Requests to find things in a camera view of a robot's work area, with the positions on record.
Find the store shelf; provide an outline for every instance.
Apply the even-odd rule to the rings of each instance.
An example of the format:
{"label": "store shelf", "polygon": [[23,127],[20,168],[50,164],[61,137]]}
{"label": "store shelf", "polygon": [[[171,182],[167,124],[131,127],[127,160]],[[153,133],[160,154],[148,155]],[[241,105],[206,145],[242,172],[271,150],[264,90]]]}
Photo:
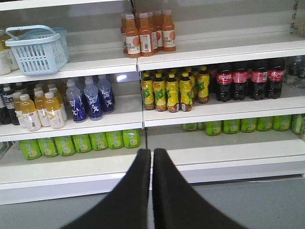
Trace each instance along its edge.
{"label": "store shelf", "polygon": [[144,126],[173,125],[183,123],[196,123],[206,121],[228,120],[237,118],[264,117],[273,115],[290,115],[305,113],[305,98],[295,88],[283,85],[282,95],[278,99],[264,99],[256,101],[246,97],[243,101],[230,100],[220,102],[216,95],[211,94],[210,101],[206,104],[195,102],[189,112],[156,110],[143,112]]}
{"label": "store shelf", "polygon": [[302,55],[305,39],[295,34],[240,35],[177,42],[174,52],[139,58],[139,71]]}
{"label": "store shelf", "polygon": [[0,3],[0,11],[123,0],[20,0]]}
{"label": "store shelf", "polygon": [[73,120],[68,119],[65,126],[57,130],[42,127],[37,131],[29,132],[13,124],[1,125],[0,142],[142,128],[140,94],[116,96],[115,102],[114,112],[104,114],[99,121],[91,121],[88,118],[83,123],[74,123]]}

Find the basket handle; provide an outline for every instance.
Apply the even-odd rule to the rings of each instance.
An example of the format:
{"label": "basket handle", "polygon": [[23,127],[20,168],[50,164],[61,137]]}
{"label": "basket handle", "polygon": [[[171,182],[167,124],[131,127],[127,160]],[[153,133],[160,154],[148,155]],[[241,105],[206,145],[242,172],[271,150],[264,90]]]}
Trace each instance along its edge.
{"label": "basket handle", "polygon": [[44,29],[44,30],[49,30],[51,33],[56,35],[56,32],[51,29],[49,26],[46,25],[28,25],[28,26],[19,26],[19,27],[9,27],[5,30],[5,33],[9,35],[11,38],[14,40],[18,41],[19,38],[13,35],[10,31],[16,31],[16,30],[31,30],[31,29]]}

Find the blue bottle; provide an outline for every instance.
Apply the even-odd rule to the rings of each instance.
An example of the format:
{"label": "blue bottle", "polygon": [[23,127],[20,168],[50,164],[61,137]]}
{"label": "blue bottle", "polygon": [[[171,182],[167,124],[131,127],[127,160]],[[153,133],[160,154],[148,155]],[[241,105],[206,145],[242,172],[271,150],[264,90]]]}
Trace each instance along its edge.
{"label": "blue bottle", "polygon": [[89,118],[93,121],[100,120],[102,118],[102,109],[99,100],[99,90],[93,84],[93,79],[87,78],[85,84],[84,94],[89,105]]}
{"label": "blue bottle", "polygon": [[82,123],[86,120],[87,115],[81,98],[81,92],[75,86],[75,82],[73,80],[67,81],[67,87],[68,89],[66,94],[72,109],[73,121],[76,123]]}
{"label": "blue bottle", "polygon": [[106,79],[106,75],[99,75],[97,83],[101,96],[101,106],[105,113],[114,111],[114,95],[111,83]]}

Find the light blue basket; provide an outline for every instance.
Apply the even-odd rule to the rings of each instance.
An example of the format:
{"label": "light blue basket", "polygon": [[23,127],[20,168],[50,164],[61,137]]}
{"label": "light blue basket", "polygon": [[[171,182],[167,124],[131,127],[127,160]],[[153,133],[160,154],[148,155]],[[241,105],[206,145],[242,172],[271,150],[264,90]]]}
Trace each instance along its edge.
{"label": "light blue basket", "polygon": [[[30,30],[18,37],[10,31]],[[20,70],[24,75],[47,75],[58,72],[69,60],[66,30],[48,26],[32,25],[10,27],[5,32],[12,39],[5,41],[10,46]]]}

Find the cola bottle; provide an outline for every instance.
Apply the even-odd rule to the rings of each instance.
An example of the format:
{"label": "cola bottle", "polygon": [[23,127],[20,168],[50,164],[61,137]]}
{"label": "cola bottle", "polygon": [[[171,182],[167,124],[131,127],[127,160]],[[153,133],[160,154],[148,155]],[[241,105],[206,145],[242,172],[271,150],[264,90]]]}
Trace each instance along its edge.
{"label": "cola bottle", "polygon": [[269,60],[266,97],[277,99],[281,96],[283,79],[285,76],[285,59],[274,58]]}
{"label": "cola bottle", "polygon": [[232,84],[232,68],[230,63],[221,63],[217,67],[216,98],[218,101],[230,100],[230,88]]}
{"label": "cola bottle", "polygon": [[265,88],[268,77],[268,64],[266,60],[256,60],[253,63],[251,82],[249,84],[250,97],[255,100],[265,98]]}
{"label": "cola bottle", "polygon": [[243,100],[246,95],[246,85],[248,79],[248,67],[245,61],[235,62],[233,64],[232,75],[232,98],[234,100]]}

